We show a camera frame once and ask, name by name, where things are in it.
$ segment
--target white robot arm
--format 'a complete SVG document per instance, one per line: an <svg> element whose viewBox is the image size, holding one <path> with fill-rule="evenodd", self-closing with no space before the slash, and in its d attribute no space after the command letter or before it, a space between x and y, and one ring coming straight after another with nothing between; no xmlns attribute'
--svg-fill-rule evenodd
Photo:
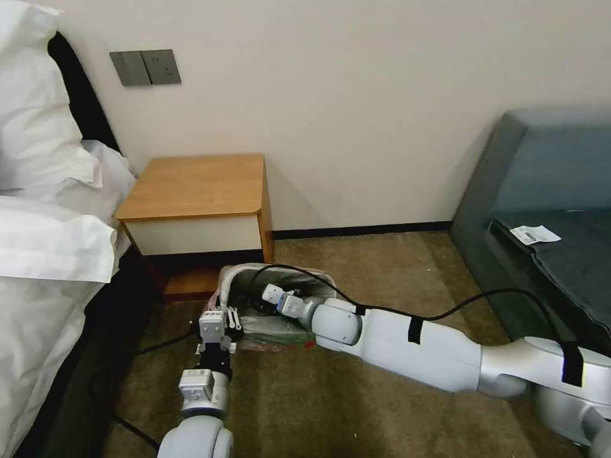
<svg viewBox="0 0 611 458"><path fill-rule="evenodd" d="M611 359L576 349L579 380L563 381L565 355L556 342L526 337L484 347L456 329L389 310L356 307L339 299L299 298L268 285L263 299L297 319L316 343L449 392L479 391L509 398L531 389L537 411L553 431L590 446L592 458L611 458ZM187 419L170 431L159 458L229 456L232 435L223 428L231 372L225 324L239 323L235 310L205 312L200 318L202 364L184 371L180 389Z"/></svg>
<svg viewBox="0 0 611 458"><path fill-rule="evenodd" d="M450 392L479 391L509 398L531 388L543 422L558 434L611 457L611 359L579 348L580 380L563 381L565 356L552 340L526 337L507 345L481 346L465 334L387 310L343 300L301 299L268 285L263 298L316 335L316 343L404 377Z"/></svg>

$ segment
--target brown carpet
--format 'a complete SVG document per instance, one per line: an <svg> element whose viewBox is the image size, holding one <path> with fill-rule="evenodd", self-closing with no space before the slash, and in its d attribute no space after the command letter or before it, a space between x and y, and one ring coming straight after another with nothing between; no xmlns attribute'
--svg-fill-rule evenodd
<svg viewBox="0 0 611 458"><path fill-rule="evenodd" d="M478 292L446 233L398 233L275 243L276 261L328 272L353 298L437 314ZM142 345L180 334L201 304L160 309ZM445 323L474 340L507 337L484 301ZM196 363L193 344L142 356L116 410L161 440L180 421L178 379ZM528 399L449 394L320 348L238 352L231 408L235 457L578 457L546 430ZM139 438L114 426L106 457L151 457Z"/></svg>

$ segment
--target baseboard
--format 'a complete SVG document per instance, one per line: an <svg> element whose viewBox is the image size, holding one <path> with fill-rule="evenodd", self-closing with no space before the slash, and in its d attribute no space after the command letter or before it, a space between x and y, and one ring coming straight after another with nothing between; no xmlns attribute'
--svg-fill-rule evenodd
<svg viewBox="0 0 611 458"><path fill-rule="evenodd" d="M314 237L341 237L346 235L368 235L394 232L447 231L452 221L432 221L429 223L406 223L377 226L352 226L345 228L292 229L273 231L275 240L311 239Z"/></svg>

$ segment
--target power cord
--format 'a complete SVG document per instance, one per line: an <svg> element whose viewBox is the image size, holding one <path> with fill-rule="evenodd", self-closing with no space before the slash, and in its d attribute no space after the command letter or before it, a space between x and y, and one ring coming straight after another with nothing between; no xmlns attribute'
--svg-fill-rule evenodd
<svg viewBox="0 0 611 458"><path fill-rule="evenodd" d="M555 339L555 341L557 341L558 343L562 342L562 339L560 337L560 332L558 331L558 328L554 324L554 321L552 320L552 317L550 316L549 311L545 308L545 306L543 305L541 300L537 296L535 296L533 293L531 293L530 291L527 291L526 289L521 289L521 288L491 289L490 291L485 291L483 293L479 293L478 295L475 295L473 297L470 297L468 299L463 300L461 303L457 304L456 306L452 307L451 309L449 309L448 311L446 311L446 312L444 312L442 314L434 315L434 316L430 316L430 317L423 317L423 316L420 316L420 315L411 314L411 313L408 313L408 312L403 312L402 310L391 309L389 307L382 307L382 306L379 306L379 305L366 305L366 304L357 302L354 299L350 298L343 291L341 291L337 286L333 285L331 282L329 282L326 279L322 278L320 275L316 275L316 274L313 274L312 272L307 271L306 269L303 269L303 268L300 268L300 267L291 266L291 265L287 265L287 264L269 264L269 265L266 265L266 266L262 267L261 269L257 270L255 272L255 274L253 275L253 278L250 280L249 293L248 293L248 300L249 300L249 302L251 302L251 299L253 297L253 289L254 289L255 281L256 281L257 277L259 275L261 275L263 272L265 272L266 270L274 268L274 267L285 268L285 269L288 269L288 270L294 270L295 272L300 272L301 274L308 275L309 277L311 277L313 279L316 279L320 283L328 286L329 288L334 290L337 294L341 295L344 299L346 299L346 301L348 301L352 305L356 306L357 309L360 309L362 311L364 311L364 310L386 310L387 312L392 312L392 313L408 316L408 317L411 317L411 318L420 318L421 320L424 320L424 321L438 321L438 320L441 320L443 318L446 318L446 317L450 316L453 313L456 313L457 311L459 311L460 309L466 307L470 303L475 302L475 301L477 301L479 299L482 299L482 298L486 298L486 297L490 297L490 296L494 296L494 295L499 295L499 294L507 294L507 293L521 294L521 295L524 295L524 296L528 297L537 306L537 308L539 309L539 311L543 315L545 321L547 322L547 325L548 325L548 327L549 327L549 329L550 329L550 331L552 333L552 336Z"/></svg>
<svg viewBox="0 0 611 458"><path fill-rule="evenodd" d="M143 441L145 441L147 444L149 444L156 452L159 451L159 443L153 439L151 436L149 436L148 434L146 434L144 431L142 431L140 428L134 426L133 424L131 424L129 421L125 420L124 418L121 418L119 415L117 415L115 412L112 411L111 408L105 407L102 402L100 401L97 393L96 393L96 389L95 389L95 383L97 381L97 379L104 373L106 372L106 370L110 369L111 367L115 366L116 364L119 363L127 363L129 361L131 361L133 358L135 358L136 356L140 356L143 354L147 354L156 350L160 350L166 347L169 347L170 345L174 345L177 344L178 342L188 338L189 336L192 336L194 331L193 331L193 322L190 322L191 327L189 329L189 331L185 334L182 334L178 337L174 337L173 339L170 340L166 340L165 342L161 342L161 343L157 343L155 345L151 345L150 347L145 347L143 349L140 349L134 353L130 353L130 354L126 354L123 356L120 356L119 358L113 359L111 361L108 361L107 363L102 364L100 367L98 367L98 369L94 372L94 374L91 376L91 378L89 379L89 383L87 384L87 393L89 394L89 398L91 399L92 404L94 405L94 407L103 415L107 416L107 418L111 421L114 421L116 423L118 423L119 425L123 426L124 428L126 428L128 431L130 431L131 433L135 434L136 436L138 436L139 438L141 438Z"/></svg>

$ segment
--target paper note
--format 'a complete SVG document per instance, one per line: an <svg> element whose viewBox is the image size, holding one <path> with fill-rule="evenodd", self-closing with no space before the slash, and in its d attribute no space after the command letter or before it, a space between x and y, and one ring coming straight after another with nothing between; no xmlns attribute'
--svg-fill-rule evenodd
<svg viewBox="0 0 611 458"><path fill-rule="evenodd" d="M533 243L537 242L557 242L562 240L545 226L518 226L517 228L510 229L509 232L515 235L516 238L524 245L532 245Z"/></svg>

